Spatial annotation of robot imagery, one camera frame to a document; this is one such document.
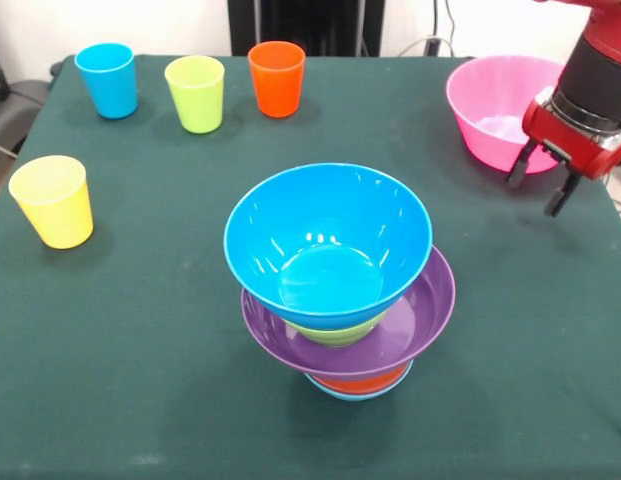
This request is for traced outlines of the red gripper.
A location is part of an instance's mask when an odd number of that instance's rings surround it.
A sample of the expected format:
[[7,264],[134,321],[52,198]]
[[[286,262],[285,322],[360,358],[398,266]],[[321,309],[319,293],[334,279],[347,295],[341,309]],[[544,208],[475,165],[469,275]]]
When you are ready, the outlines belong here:
[[537,144],[571,170],[554,191],[544,213],[558,216],[580,183],[580,175],[596,179],[621,165],[621,120],[592,113],[569,100],[559,88],[548,86],[528,106],[522,129],[530,138],[521,148],[506,178],[517,187],[526,176]]

